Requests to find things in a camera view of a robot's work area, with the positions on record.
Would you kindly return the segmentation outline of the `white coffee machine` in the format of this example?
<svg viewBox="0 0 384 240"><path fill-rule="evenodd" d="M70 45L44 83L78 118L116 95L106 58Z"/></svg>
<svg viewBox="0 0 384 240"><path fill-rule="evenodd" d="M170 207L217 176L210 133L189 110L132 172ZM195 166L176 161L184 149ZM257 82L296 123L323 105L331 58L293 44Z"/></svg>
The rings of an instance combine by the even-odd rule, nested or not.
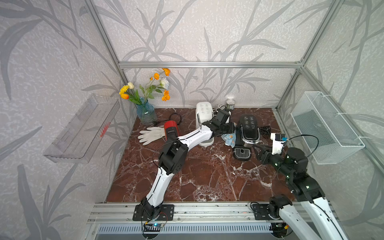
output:
<svg viewBox="0 0 384 240"><path fill-rule="evenodd" d="M210 121L214 118L213 107L209 102L199 102L196 105L196 128L202 123Z"/></svg>

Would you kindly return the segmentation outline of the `blue pink patterned cloth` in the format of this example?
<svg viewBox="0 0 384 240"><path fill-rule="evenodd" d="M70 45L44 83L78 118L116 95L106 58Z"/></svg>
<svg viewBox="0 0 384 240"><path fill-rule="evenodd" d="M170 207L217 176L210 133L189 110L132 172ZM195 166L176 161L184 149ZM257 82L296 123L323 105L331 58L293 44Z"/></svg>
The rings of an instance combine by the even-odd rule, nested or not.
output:
<svg viewBox="0 0 384 240"><path fill-rule="evenodd" d="M237 139L237 135L236 133L231 133L231 134L224 134L221 136L221 138L223 139L223 141L225 142L225 145L226 146L229 146L231 148L234 148L235 145L236 145L236 139Z"/></svg>

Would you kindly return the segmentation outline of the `black coffee machine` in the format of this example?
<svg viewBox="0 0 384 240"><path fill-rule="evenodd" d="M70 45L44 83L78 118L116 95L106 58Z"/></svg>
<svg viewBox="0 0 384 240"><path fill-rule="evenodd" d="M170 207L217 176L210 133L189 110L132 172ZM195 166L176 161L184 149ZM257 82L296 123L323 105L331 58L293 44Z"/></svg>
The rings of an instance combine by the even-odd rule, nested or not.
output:
<svg viewBox="0 0 384 240"><path fill-rule="evenodd" d="M252 147L260 142L260 129L256 116L250 114L241 115L235 133L234 158L240 161L249 161L252 155Z"/></svg>

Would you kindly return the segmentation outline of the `red coffee machine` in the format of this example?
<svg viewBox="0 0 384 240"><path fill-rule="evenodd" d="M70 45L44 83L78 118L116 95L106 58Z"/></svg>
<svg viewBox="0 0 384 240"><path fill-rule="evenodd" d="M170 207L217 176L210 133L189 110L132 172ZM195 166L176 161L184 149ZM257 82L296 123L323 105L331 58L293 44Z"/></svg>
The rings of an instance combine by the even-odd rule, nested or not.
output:
<svg viewBox="0 0 384 240"><path fill-rule="evenodd" d="M179 140L179 128L175 121L167 121L164 124L166 142Z"/></svg>

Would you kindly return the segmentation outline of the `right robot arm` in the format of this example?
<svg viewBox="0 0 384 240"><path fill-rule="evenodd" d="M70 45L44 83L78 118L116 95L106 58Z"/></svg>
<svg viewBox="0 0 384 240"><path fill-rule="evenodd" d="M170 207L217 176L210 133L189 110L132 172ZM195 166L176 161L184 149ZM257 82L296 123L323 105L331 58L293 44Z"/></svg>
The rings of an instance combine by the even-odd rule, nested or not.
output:
<svg viewBox="0 0 384 240"><path fill-rule="evenodd" d="M307 173L308 158L298 148L288 148L285 156L273 154L266 145L255 145L258 160L271 165L286 177L286 186L310 216L316 229L301 217L285 195L272 197L268 206L273 219L282 219L300 240L346 240L348 237L336 220L319 183Z"/></svg>

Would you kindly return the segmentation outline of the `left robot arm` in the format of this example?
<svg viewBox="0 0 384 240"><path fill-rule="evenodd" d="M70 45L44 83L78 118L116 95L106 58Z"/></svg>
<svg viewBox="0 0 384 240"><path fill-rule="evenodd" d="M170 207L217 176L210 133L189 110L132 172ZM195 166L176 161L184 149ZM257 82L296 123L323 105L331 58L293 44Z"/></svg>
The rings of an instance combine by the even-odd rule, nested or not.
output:
<svg viewBox="0 0 384 240"><path fill-rule="evenodd" d="M160 150L156 178L151 190L140 203L142 219L155 220L160 215L166 190L173 176L184 166L187 154L192 148L212 137L234 132L235 124L233 122L213 119L184 136L177 137L167 134L167 141Z"/></svg>

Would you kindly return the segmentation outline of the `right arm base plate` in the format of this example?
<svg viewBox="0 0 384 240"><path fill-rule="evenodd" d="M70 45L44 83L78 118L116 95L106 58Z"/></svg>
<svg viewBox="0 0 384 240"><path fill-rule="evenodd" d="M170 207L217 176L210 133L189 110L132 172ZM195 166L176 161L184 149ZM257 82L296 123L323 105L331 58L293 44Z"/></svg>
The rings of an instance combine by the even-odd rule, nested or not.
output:
<svg viewBox="0 0 384 240"><path fill-rule="evenodd" d="M251 210L254 213L255 220L280 220L279 208L274 204L261 204L251 202Z"/></svg>

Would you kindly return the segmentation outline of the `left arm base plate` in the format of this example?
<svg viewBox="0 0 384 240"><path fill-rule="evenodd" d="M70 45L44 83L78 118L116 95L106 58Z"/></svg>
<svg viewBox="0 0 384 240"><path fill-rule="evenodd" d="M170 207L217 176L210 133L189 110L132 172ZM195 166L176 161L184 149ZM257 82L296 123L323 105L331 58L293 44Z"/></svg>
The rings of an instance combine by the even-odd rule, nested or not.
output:
<svg viewBox="0 0 384 240"><path fill-rule="evenodd" d="M172 221L174 218L175 205L163 204L156 208L151 205L136 205L133 221Z"/></svg>

